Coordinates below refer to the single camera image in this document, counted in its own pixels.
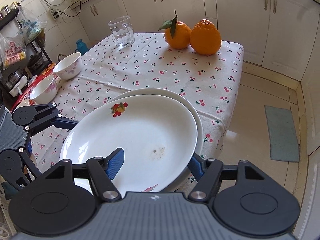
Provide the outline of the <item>white plate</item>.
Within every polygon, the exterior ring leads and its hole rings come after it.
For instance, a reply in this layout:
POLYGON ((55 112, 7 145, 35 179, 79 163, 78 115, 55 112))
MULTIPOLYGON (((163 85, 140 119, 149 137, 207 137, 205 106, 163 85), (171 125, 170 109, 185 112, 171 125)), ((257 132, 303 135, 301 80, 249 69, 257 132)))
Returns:
POLYGON ((70 131, 61 159, 75 164, 124 150, 112 180, 121 194, 175 191, 189 177, 187 168, 201 122, 195 108, 171 92, 123 96, 85 116, 70 131))
MULTIPOLYGON (((160 89, 160 88, 140 88, 140 89, 135 89, 135 90, 131 90, 131 91, 125 92, 123 94, 120 94, 120 95, 116 96, 115 98, 112 98, 109 102, 113 102, 114 100, 123 99, 123 98, 129 97, 129 96, 143 95, 143 94, 166 96, 166 97, 172 98, 172 99, 182 103, 183 105, 185 105, 185 107, 187 107, 187 109, 193 115, 195 122, 196 122, 196 126, 197 126, 197 144, 195 147, 195 153, 197 153, 198 155, 201 154, 202 149, 203 149, 203 142, 201 139, 202 139, 204 133, 203 133, 203 127, 202 127, 202 122, 201 122, 200 116, 197 113, 195 107, 180 94, 177 94, 177 93, 172 92, 170 90, 160 89)), ((178 190, 184 184, 184 182, 188 179, 189 176, 190 176, 190 171, 186 167, 183 170, 183 172, 169 186, 167 186, 164 189, 164 191, 172 192, 172 191, 178 190)))

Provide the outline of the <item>white bowl pink flowers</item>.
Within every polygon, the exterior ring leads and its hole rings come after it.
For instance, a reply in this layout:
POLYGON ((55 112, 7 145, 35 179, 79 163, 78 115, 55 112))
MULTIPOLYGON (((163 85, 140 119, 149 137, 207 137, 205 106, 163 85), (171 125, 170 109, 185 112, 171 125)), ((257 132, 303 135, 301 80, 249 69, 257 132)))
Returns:
POLYGON ((42 79, 31 91, 29 99, 37 104, 50 103, 57 94, 57 83, 54 75, 42 79))

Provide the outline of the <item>white bowl floral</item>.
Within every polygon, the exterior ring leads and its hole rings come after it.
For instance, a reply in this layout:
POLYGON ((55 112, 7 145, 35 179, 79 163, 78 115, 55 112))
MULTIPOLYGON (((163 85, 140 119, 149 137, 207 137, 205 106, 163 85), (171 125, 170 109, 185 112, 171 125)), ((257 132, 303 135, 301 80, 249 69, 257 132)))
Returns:
POLYGON ((61 60, 53 69, 53 73, 63 80, 76 77, 84 68, 81 53, 76 52, 61 60))

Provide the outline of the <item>white kitchen cabinets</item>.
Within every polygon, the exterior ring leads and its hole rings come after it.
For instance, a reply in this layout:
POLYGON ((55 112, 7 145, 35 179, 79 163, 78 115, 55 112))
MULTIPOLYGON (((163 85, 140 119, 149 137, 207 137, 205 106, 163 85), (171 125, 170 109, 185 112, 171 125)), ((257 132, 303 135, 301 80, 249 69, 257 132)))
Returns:
POLYGON ((229 163, 236 163, 240 158, 249 159, 287 190, 303 193, 307 156, 301 153, 298 163, 270 158, 265 106, 290 109, 297 140, 304 143, 308 111, 299 81, 310 73, 316 54, 315 40, 319 31, 319 5, 316 2, 82 0, 75 10, 93 46, 109 36, 114 37, 108 22, 118 17, 131 17, 136 40, 136 34, 156 33, 164 20, 175 17, 175 11, 178 19, 189 27, 202 19, 210 20, 224 42, 242 45, 238 94, 218 157, 229 163))

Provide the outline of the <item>black metal shelf rack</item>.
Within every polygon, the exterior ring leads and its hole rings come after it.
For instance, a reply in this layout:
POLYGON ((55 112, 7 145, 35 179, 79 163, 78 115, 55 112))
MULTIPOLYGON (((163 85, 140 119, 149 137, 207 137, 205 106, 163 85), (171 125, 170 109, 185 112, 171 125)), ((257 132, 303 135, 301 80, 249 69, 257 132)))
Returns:
POLYGON ((46 47, 47 21, 19 4, 1 8, 1 102, 12 107, 33 76, 53 62, 46 47))

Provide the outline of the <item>red milk tea carton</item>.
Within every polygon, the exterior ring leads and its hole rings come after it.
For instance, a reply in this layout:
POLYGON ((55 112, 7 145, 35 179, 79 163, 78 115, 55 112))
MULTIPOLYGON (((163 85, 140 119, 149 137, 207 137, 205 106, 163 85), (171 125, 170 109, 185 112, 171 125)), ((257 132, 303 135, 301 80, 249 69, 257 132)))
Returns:
POLYGON ((20 95, 17 99, 17 101, 14 103, 13 107, 11 108, 10 112, 13 113, 13 110, 15 107, 24 99, 28 98, 30 100, 30 105, 34 105, 35 101, 30 99, 30 94, 33 91, 33 89, 36 87, 36 85, 42 81, 44 78, 50 76, 53 74, 53 69, 56 66, 56 63, 50 64, 45 70, 43 70, 38 76, 33 77, 33 79, 30 81, 28 87, 26 90, 20 95))

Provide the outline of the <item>teal thermos jug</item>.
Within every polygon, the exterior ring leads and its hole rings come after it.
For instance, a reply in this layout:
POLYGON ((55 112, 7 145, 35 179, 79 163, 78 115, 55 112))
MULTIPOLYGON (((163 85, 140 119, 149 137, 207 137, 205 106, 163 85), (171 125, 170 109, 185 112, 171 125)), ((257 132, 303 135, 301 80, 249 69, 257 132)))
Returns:
POLYGON ((76 50, 75 52, 79 52, 81 55, 84 55, 89 51, 89 48, 85 42, 82 41, 82 39, 79 39, 76 41, 76 50))

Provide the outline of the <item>green floor mat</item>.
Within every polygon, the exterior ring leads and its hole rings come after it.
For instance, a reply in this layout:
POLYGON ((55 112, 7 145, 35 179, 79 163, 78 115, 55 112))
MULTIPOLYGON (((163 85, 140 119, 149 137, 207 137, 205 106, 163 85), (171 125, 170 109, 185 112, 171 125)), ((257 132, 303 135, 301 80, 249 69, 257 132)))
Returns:
POLYGON ((270 140, 270 158, 298 163, 299 144, 292 112, 289 109, 265 106, 270 140))

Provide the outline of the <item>plastic bag with snacks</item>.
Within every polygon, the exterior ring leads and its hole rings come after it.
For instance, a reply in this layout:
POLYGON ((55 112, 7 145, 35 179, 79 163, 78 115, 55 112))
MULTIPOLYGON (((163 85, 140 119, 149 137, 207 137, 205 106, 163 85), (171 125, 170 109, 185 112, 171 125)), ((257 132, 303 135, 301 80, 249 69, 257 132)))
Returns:
POLYGON ((1 61, 4 69, 26 59, 26 46, 21 35, 4 37, 1 35, 1 61))

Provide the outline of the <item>hanging bag with blue print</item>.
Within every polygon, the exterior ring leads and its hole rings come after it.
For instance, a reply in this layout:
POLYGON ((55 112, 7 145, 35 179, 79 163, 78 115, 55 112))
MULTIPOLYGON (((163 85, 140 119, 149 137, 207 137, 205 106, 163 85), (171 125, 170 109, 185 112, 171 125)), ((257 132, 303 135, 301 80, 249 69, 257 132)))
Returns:
POLYGON ((38 38, 40 43, 45 46, 46 36, 44 31, 47 26, 47 21, 40 20, 25 7, 18 7, 16 20, 21 26, 22 34, 26 43, 30 43, 34 39, 38 38))

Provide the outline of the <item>cherry print tablecloth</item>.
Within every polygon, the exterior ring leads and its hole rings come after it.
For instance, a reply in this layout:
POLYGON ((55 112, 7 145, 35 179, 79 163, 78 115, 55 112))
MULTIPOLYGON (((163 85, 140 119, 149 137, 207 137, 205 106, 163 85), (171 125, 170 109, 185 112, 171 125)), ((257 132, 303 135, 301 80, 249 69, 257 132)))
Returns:
POLYGON ((163 34, 136 34, 133 45, 119 48, 109 36, 83 57, 84 69, 58 80, 54 102, 60 113, 80 120, 115 97, 139 88, 177 93, 197 110, 202 121, 202 158, 217 158, 231 122, 241 77, 244 48, 223 42, 211 56, 192 48, 175 50, 163 34))

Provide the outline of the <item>glass mug with water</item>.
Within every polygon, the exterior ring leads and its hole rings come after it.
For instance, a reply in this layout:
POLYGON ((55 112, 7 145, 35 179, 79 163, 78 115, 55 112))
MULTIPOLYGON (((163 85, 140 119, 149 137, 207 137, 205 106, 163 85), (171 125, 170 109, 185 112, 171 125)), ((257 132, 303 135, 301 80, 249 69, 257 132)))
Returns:
POLYGON ((108 26, 120 46, 130 46, 135 42, 130 16, 125 15, 111 20, 108 26))

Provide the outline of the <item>bumpy orange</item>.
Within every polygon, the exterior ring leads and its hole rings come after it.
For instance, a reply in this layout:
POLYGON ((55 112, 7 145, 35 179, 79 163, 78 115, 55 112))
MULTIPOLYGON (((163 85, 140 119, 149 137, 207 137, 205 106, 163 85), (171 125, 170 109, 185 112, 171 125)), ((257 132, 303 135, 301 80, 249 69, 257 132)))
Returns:
POLYGON ((210 20, 200 20, 191 31, 190 45, 200 55, 216 54, 221 43, 221 35, 210 20))

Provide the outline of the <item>orange with leaf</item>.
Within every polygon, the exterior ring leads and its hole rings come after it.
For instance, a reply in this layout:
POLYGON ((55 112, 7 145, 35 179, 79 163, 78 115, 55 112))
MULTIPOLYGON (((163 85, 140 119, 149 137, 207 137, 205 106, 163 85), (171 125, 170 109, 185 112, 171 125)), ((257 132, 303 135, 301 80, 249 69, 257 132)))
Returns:
POLYGON ((171 48, 181 50, 189 46, 191 28, 178 20, 176 11, 175 17, 163 22, 158 31, 160 30, 164 30, 165 41, 171 48))

